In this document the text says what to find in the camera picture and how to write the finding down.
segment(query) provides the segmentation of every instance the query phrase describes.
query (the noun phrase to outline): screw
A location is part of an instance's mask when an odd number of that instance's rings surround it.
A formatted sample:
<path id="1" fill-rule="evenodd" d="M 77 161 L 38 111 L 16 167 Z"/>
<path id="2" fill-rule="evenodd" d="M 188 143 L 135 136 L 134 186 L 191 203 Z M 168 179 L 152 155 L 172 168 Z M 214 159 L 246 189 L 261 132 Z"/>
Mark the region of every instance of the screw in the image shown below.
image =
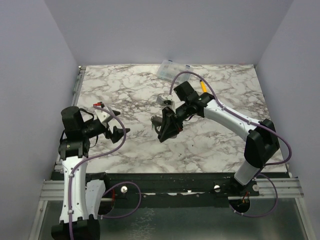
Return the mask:
<path id="1" fill-rule="evenodd" d="M 259 191 L 259 186 L 257 184 L 252 186 L 253 191 L 258 192 Z"/>
<path id="2" fill-rule="evenodd" d="M 215 185 L 215 186 L 213 187 L 213 189 L 214 189 L 214 191 L 215 191 L 216 193 L 219 193 L 219 192 L 221 191 L 221 188 L 220 188 L 219 185 Z"/>
<path id="3" fill-rule="evenodd" d="M 120 191 L 125 194 L 128 191 L 128 188 L 126 186 L 122 186 Z"/>

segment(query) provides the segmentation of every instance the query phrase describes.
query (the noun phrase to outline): transparent plastic box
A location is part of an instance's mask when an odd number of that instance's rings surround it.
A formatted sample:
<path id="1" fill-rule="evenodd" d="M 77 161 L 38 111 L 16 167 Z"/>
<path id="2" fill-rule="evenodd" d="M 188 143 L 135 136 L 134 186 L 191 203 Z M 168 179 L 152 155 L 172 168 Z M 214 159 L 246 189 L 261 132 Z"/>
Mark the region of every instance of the transparent plastic box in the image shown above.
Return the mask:
<path id="1" fill-rule="evenodd" d="M 190 71 L 192 72 L 194 69 L 192 67 L 190 67 L 189 65 L 183 65 L 183 64 L 178 64 L 175 63 L 171 60 L 164 60 L 161 64 L 161 66 L 159 67 L 156 76 L 159 79 L 168 81 L 170 83 L 172 83 L 173 79 L 175 78 L 175 76 L 183 71 Z M 190 79 L 190 74 L 182 74 L 180 75 L 177 80 L 175 81 L 175 84 L 179 85 L 185 81 L 188 81 Z"/>

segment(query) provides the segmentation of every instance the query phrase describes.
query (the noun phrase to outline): white marble pattern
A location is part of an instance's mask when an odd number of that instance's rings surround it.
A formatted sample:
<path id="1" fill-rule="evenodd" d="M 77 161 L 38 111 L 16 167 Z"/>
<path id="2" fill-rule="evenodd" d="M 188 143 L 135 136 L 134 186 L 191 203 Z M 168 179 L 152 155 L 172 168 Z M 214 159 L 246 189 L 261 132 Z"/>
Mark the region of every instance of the white marble pattern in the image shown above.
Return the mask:
<path id="1" fill-rule="evenodd" d="M 116 153 L 94 159 L 87 172 L 109 173 L 201 173 L 235 172 L 244 161 L 245 142 L 222 125 L 193 117 L 184 123 L 175 139 L 160 143 L 152 130 L 151 117 L 161 116 L 157 95 L 168 93 L 170 83 L 157 79 L 159 65 L 101 65 L 86 68 L 78 106 L 91 112 L 94 103 L 104 102 L 121 112 L 120 119 L 131 131 Z M 252 118 L 269 118 L 269 113 L 252 65 L 201 65 L 194 72 L 203 76 L 227 106 Z M 199 92 L 199 80 L 191 85 Z M 174 95 L 176 107 L 180 105 Z M 109 123 L 120 127 L 114 119 Z M 93 156 L 119 144 L 99 138 L 90 149 Z M 278 151 L 271 161 L 282 160 Z M 269 166 L 264 171 L 284 172 L 284 165 Z"/>

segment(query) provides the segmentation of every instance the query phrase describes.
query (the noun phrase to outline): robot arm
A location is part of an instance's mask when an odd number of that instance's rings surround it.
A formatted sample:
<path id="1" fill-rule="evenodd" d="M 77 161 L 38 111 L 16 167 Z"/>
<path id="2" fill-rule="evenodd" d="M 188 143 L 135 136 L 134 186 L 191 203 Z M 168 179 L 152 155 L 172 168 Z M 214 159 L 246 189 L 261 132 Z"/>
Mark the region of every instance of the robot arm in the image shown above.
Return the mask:
<path id="1" fill-rule="evenodd" d="M 95 104 L 95 106 L 104 108 L 102 102 Z M 72 210 L 69 210 L 68 201 L 70 174 L 80 162 L 88 157 L 90 138 L 104 134 L 106 139 L 111 139 L 113 143 L 116 143 L 124 136 L 123 129 L 118 129 L 116 126 L 111 132 L 108 122 L 113 117 L 106 112 L 95 110 L 97 119 L 91 118 L 84 122 L 81 110 L 77 106 L 70 106 L 61 112 L 66 138 L 60 140 L 58 152 L 62 159 L 64 192 L 60 224 L 51 228 L 51 235 L 55 240 L 69 239 L 69 216 L 71 216 L 72 228 L 76 236 L 85 236 L 85 239 L 92 240 L 99 239 L 98 210 L 101 198 L 109 187 L 106 173 L 86 174 L 87 162 L 83 162 L 76 169 L 70 188 Z M 120 114 L 118 111 L 109 110 L 116 116 Z"/>
<path id="2" fill-rule="evenodd" d="M 173 103 L 167 100 L 165 105 L 169 106 L 162 110 L 162 119 L 159 117 L 151 119 L 155 127 L 160 127 L 160 130 L 157 130 L 158 139 L 162 143 L 178 135 L 183 130 L 183 121 L 192 115 L 198 115 L 222 124 L 246 142 L 244 150 L 246 161 L 234 175 L 234 180 L 238 185 L 237 188 L 240 189 L 246 186 L 279 149 L 279 141 L 276 136 L 263 128 L 248 124 L 226 112 L 226 106 L 221 108 L 213 95 L 207 92 L 198 95 L 187 81 L 178 85 L 174 92 L 184 104 L 174 112 L 173 108 L 170 107 Z M 273 122 L 268 119 L 258 121 L 233 109 L 232 111 L 250 122 L 263 125 L 275 131 Z"/>

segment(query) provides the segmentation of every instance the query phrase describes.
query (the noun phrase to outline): white wall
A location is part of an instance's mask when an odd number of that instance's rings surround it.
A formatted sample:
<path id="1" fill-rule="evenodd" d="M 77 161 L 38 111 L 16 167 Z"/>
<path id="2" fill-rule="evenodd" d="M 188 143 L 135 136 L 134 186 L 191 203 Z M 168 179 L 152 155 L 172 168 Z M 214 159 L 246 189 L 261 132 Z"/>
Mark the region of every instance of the white wall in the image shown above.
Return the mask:
<path id="1" fill-rule="evenodd" d="M 276 130 L 289 141 L 320 239 L 320 1 L 294 0 L 256 71 Z"/>
<path id="2" fill-rule="evenodd" d="M 293 0 L 45 0 L 79 65 L 257 64 Z"/>
<path id="3" fill-rule="evenodd" d="M 26 240 L 78 66 L 43 0 L 0 2 L 0 239 Z"/>

